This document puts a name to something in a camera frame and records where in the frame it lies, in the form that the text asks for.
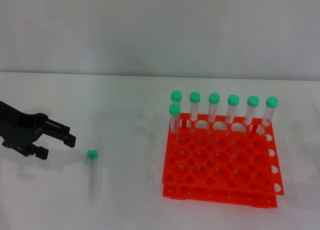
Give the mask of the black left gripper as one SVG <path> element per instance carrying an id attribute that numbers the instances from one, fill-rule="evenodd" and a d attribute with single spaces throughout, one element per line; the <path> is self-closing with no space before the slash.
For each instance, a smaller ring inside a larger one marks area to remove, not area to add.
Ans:
<path id="1" fill-rule="evenodd" d="M 10 105 L 0 103 L 0 137 L 2 145 L 14 149 L 25 157 L 35 155 L 41 160 L 48 158 L 49 150 L 33 144 L 43 134 L 62 141 L 70 148 L 75 147 L 76 137 L 70 127 L 48 119 L 44 113 L 27 114 Z"/>

